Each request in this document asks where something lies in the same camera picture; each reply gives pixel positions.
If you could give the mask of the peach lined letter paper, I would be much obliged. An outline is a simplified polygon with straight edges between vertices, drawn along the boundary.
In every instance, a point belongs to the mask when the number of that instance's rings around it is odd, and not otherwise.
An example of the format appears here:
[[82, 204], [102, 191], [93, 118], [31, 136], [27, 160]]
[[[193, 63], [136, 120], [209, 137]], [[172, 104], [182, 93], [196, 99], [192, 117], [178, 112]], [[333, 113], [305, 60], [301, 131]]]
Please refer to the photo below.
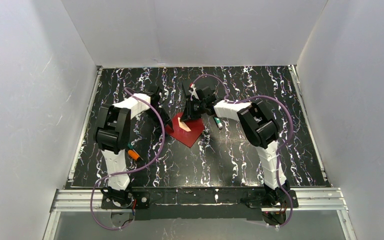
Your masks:
[[182, 130], [185, 131], [185, 132], [191, 132], [191, 131], [192, 131], [192, 130], [187, 126], [186, 123], [184, 123], [184, 122], [181, 121], [181, 118], [180, 118], [180, 117], [178, 117], [177, 120], [178, 120], [178, 126], [179, 126], [180, 129], [182, 129]]

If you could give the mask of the red paper envelope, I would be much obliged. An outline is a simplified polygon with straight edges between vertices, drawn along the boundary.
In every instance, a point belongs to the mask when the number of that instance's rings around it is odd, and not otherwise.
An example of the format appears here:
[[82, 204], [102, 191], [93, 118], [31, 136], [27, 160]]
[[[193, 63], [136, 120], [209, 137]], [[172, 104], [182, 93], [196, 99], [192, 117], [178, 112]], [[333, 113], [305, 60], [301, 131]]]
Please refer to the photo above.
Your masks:
[[180, 129], [178, 125], [178, 118], [181, 118], [182, 114], [182, 112], [179, 112], [172, 118], [173, 130], [165, 127], [165, 132], [188, 148], [191, 148], [205, 130], [205, 125], [201, 118], [198, 120], [187, 121], [185, 124], [191, 129], [191, 132], [185, 132]]

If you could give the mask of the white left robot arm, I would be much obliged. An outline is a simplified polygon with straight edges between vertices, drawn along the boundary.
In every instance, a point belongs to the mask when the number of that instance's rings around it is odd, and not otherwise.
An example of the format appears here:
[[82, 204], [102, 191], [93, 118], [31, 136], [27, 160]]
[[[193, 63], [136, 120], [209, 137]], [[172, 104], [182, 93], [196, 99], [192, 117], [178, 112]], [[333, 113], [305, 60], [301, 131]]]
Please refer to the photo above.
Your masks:
[[129, 97], [112, 105], [103, 105], [98, 111], [94, 141], [104, 156], [107, 167], [107, 186], [101, 193], [110, 200], [123, 204], [131, 199], [128, 192], [130, 172], [126, 166], [126, 151], [130, 143], [131, 120], [146, 113], [161, 128], [161, 136], [166, 136], [166, 127], [173, 122], [161, 107], [163, 91], [152, 86], [148, 91], [129, 93]]

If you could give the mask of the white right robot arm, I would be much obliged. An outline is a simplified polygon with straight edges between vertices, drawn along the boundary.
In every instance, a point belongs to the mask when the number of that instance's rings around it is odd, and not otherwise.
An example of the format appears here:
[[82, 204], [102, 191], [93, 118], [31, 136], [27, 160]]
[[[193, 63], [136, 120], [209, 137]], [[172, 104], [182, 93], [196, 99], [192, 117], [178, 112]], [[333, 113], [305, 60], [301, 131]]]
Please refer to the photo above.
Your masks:
[[248, 142], [257, 150], [263, 169], [263, 199], [275, 204], [284, 197], [289, 188], [286, 177], [277, 163], [280, 125], [263, 101], [233, 102], [216, 97], [210, 87], [197, 88], [194, 83], [182, 85], [185, 108], [181, 122], [198, 120], [202, 114], [216, 118], [226, 118], [240, 123]]

